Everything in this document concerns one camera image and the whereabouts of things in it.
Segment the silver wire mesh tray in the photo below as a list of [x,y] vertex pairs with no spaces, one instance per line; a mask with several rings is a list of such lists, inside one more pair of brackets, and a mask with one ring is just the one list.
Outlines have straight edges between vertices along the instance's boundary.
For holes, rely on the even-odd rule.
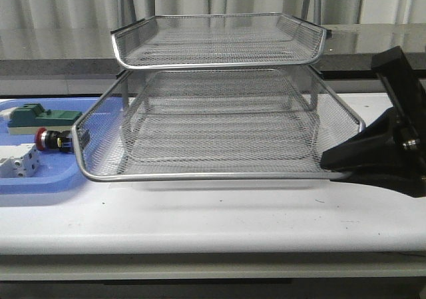
[[307,64],[324,40],[324,28],[277,13],[155,16],[112,32],[132,70]]
[[127,71],[74,125],[88,178],[338,178],[321,154],[363,125],[307,67],[145,76]]

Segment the black metal bracket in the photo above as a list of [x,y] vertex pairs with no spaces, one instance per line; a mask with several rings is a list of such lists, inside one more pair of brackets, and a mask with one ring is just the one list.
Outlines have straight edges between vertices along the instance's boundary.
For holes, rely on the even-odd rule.
[[371,69],[393,107],[358,135],[325,151],[320,165],[350,173],[337,181],[426,196],[426,92],[401,47],[374,55]]

